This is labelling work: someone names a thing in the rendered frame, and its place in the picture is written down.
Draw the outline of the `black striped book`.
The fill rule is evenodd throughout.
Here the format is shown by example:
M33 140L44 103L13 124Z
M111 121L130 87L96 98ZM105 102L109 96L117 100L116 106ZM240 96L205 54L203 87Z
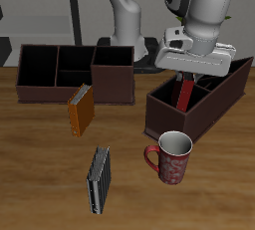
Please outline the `black striped book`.
M110 149L98 146L87 175L88 196L92 213L103 213L111 180Z

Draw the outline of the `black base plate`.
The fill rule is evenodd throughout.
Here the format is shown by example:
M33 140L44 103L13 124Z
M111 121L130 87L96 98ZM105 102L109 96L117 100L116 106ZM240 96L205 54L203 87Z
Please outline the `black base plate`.
M145 38L141 42L141 54L137 56L134 44L117 44L110 37L102 37L97 43L92 67L119 76L157 74L162 72L154 64L157 46L155 38Z

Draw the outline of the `orange book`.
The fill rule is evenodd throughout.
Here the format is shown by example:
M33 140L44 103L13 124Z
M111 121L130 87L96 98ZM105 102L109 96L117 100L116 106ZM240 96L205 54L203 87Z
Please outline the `orange book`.
M95 117L93 87L82 84L68 100L72 135L81 137Z

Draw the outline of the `red patterned mug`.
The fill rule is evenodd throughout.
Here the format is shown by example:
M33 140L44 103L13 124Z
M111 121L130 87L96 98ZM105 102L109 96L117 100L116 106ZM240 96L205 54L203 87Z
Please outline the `red patterned mug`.
M167 131L158 139L158 145L147 146L143 156L146 163L157 172L159 179L168 185L181 182L193 143L188 135L180 131ZM148 158L150 152L158 155L158 165Z

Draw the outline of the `red book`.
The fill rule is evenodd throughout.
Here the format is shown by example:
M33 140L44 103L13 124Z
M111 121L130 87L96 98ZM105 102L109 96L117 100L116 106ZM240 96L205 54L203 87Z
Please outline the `red book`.
M180 82L175 80L171 102L176 109L184 113L186 112L193 86L194 79L192 73L182 72L182 80Z

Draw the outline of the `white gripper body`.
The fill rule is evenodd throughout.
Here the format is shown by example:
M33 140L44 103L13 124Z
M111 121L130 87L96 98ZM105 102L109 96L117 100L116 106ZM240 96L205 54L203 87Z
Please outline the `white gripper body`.
M224 77L235 54L236 49L232 45L217 43L212 53L203 57L194 56L187 51L168 48L161 40L155 65L162 69Z

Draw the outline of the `dark brown desk caddy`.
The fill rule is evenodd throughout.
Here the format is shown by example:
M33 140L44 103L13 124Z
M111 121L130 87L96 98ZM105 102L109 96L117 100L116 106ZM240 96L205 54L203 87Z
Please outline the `dark brown desk caddy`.
M235 60L225 77L204 76L194 85L187 111L171 103L176 76L171 77L146 95L143 134L154 141L166 131L177 130L197 142L244 95L253 57Z
M64 104L83 85L97 105L134 103L133 48L23 45L16 90L21 103Z

